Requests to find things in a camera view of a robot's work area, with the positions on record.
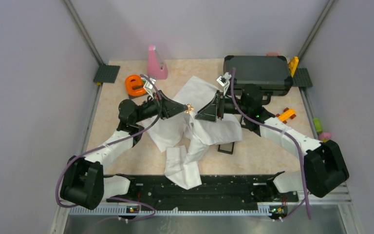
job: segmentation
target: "black rubber pad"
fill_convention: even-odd
[[[305,88],[313,86],[307,68],[296,69],[295,75],[293,76],[293,86]]]
[[[120,66],[112,66],[101,64],[98,68],[98,71],[94,77],[94,82],[100,83],[115,83],[117,79],[118,71]]]

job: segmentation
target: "yellow block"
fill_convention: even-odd
[[[295,75],[296,68],[299,65],[299,58],[297,56],[294,56],[292,60],[290,61],[290,63],[288,63],[288,65],[289,65],[290,74],[293,77]]]

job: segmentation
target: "pink object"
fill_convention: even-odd
[[[167,79],[168,69],[164,60],[161,60],[154,45],[149,47],[149,63],[147,74],[155,79]]]
[[[321,133],[319,135],[319,140],[323,141],[323,140],[330,140],[330,138],[332,138],[332,134],[331,133]]]

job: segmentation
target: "orange toy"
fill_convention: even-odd
[[[286,108],[283,110],[283,114],[277,114],[276,117],[282,121],[284,124],[287,124],[287,119],[294,119],[296,117],[295,110]]]
[[[147,92],[143,87],[144,82],[139,75],[131,75],[125,79],[125,88],[128,95],[132,97],[139,97],[146,94]]]

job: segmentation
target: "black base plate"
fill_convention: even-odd
[[[296,69],[295,75],[293,76],[293,86],[304,88],[310,88],[313,86],[307,68]]]
[[[257,210],[257,202],[297,202],[292,192],[268,195],[267,179],[273,175],[202,175],[202,185],[185,190],[164,175],[126,175],[130,188],[118,197],[139,200],[159,211],[239,211]]]
[[[95,74],[95,83],[115,83],[120,66],[101,64]]]

